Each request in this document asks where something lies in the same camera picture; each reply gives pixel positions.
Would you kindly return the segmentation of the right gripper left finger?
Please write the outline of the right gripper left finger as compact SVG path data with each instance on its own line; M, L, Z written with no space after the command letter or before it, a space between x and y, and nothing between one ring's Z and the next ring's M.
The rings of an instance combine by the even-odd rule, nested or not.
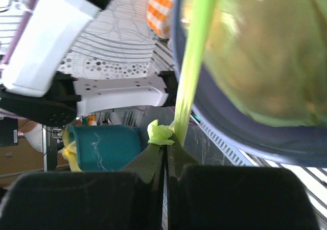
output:
M23 175L1 202L1 229L160 229L163 171L150 144L118 172Z

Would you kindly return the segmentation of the green trash bag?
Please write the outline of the green trash bag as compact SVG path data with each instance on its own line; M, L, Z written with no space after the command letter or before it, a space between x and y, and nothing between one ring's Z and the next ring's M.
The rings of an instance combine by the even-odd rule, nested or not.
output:
M173 129L191 106L234 138L326 144L326 0L149 0L147 23L173 45Z

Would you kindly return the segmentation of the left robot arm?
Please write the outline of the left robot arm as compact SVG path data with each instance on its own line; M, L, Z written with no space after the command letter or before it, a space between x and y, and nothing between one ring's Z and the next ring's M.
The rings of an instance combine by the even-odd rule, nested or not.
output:
M50 127L133 106L173 106L155 68L148 0L1 0L1 117Z

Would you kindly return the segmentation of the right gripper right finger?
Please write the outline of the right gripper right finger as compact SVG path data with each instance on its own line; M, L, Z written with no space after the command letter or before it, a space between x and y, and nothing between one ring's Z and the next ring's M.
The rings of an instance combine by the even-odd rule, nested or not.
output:
M290 170L202 165L172 136L166 150L169 229L319 229Z

